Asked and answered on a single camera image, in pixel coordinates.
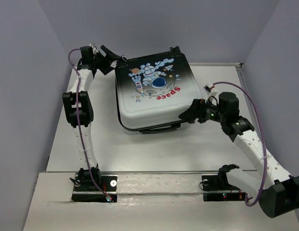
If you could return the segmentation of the small black kids suitcase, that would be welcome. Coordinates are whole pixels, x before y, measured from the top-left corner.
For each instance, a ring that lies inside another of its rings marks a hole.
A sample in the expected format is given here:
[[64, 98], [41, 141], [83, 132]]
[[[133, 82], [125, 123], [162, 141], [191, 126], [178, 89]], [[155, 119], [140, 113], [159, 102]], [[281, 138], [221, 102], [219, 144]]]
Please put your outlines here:
[[117, 115], [131, 132], [179, 127], [201, 91], [184, 53], [169, 51], [116, 62]]

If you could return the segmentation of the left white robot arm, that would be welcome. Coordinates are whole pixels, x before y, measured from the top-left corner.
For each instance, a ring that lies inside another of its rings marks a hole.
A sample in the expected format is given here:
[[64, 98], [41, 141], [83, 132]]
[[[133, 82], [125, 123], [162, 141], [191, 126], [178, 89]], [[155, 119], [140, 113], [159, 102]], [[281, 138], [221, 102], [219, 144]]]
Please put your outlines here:
[[101, 188], [102, 176], [93, 150], [91, 124], [94, 113], [88, 91], [97, 71], [107, 75], [114, 70], [112, 63], [121, 59], [121, 56], [104, 45], [101, 46], [101, 51], [90, 44], [69, 52], [68, 62], [72, 67], [70, 77], [74, 79], [74, 83], [62, 94], [62, 100], [66, 120], [77, 139], [80, 159], [79, 172], [73, 183], [77, 187], [84, 186], [106, 194]]

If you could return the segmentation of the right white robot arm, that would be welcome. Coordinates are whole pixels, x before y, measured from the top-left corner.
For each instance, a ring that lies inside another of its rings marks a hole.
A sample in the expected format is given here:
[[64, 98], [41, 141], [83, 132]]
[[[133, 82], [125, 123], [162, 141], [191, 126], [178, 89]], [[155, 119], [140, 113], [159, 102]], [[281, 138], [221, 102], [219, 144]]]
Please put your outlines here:
[[239, 99], [234, 93], [222, 92], [218, 103], [209, 99], [194, 99], [191, 106], [179, 115], [189, 124], [195, 121], [214, 121], [248, 158], [261, 179], [246, 174], [235, 164], [223, 165], [214, 181], [223, 189], [238, 188], [246, 193], [246, 205], [258, 203], [270, 218], [275, 218], [299, 208], [299, 176], [293, 176], [270, 154], [253, 125], [240, 115]]

